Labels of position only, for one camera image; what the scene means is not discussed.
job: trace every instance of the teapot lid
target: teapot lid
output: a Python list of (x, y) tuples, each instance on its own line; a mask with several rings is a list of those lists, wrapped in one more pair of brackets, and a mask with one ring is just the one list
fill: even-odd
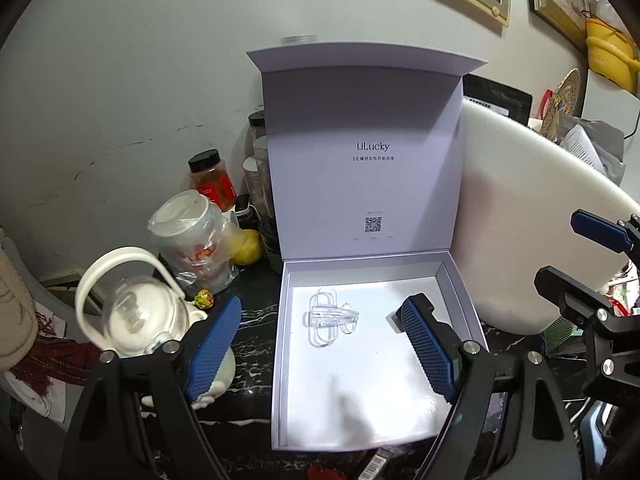
[(125, 278), (102, 310), (102, 330), (121, 356), (151, 353), (188, 328), (184, 303), (167, 285), (150, 276)]

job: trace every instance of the box lid flap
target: box lid flap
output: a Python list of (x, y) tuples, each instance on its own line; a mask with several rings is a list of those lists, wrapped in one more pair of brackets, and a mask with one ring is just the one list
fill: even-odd
[(458, 54), (313, 43), (249, 54), (262, 71), (284, 260), (450, 248), (465, 133)]

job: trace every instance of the blue textured pad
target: blue textured pad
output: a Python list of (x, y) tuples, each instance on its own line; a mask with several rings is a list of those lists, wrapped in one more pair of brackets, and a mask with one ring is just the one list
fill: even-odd
[(571, 228), (574, 233), (593, 240), (615, 253), (624, 253), (631, 250), (631, 242), (622, 226), (613, 224), (587, 211), (578, 209), (571, 215)]
[(220, 363), (225, 357), (226, 349), (229, 348), (238, 331), (241, 314), (240, 300), (235, 296), (231, 297), (204, 338), (196, 355), (191, 359), (189, 382), (184, 390), (191, 402), (209, 391)]
[(454, 382), (453, 364), (444, 353), (429, 325), (409, 298), (402, 304), (402, 326), (414, 347), (415, 354), (422, 365), (433, 391), (444, 396), (447, 402), (453, 402), (458, 392)]

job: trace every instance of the yellow handle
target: yellow handle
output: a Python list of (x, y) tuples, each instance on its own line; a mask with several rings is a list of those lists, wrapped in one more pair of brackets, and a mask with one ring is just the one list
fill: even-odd
[(587, 38), (587, 46), (596, 46), (602, 50), (606, 50), (610, 54), (616, 56), (620, 61), (626, 63), (626, 65), (636, 72), (640, 72), (640, 61), (637, 59), (631, 59), (627, 54), (622, 52), (618, 47), (613, 46), (607, 41), (600, 38), (594, 38), (592, 36)]

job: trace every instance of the open gift box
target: open gift box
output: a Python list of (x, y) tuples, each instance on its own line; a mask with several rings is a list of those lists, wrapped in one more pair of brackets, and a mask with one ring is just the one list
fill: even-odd
[[(465, 153), (462, 76), (477, 59), (376, 43), (249, 53), (262, 72), (284, 261), (272, 446), (343, 451), (440, 431), (435, 394), (391, 315), (423, 292), (461, 340), (486, 346), (449, 254)], [(353, 333), (314, 343), (310, 302), (331, 287)]]

